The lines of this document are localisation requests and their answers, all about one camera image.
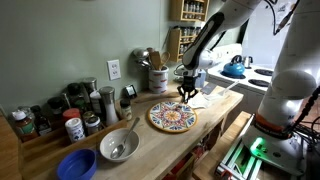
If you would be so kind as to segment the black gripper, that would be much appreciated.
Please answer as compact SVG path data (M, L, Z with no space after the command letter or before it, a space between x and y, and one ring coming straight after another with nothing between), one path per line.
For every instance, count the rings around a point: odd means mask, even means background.
M196 78L193 76L185 76L183 82L177 87L181 95L181 102L188 102L192 97L191 94L197 94L198 90L195 87Z

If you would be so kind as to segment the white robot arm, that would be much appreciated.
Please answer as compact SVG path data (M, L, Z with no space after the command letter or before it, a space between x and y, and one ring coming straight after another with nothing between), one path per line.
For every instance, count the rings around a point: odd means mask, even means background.
M187 74L178 92L184 103L197 94L198 71L213 66L213 61L203 56L209 41L244 24L261 1L227 0L209 18L182 59ZM318 96L320 39L316 34L320 0L296 0L282 21L288 23L289 28L277 60L272 64L271 82L242 141L258 159L294 176L302 176L306 171L303 143L295 138L294 129L308 112L300 108L302 100Z

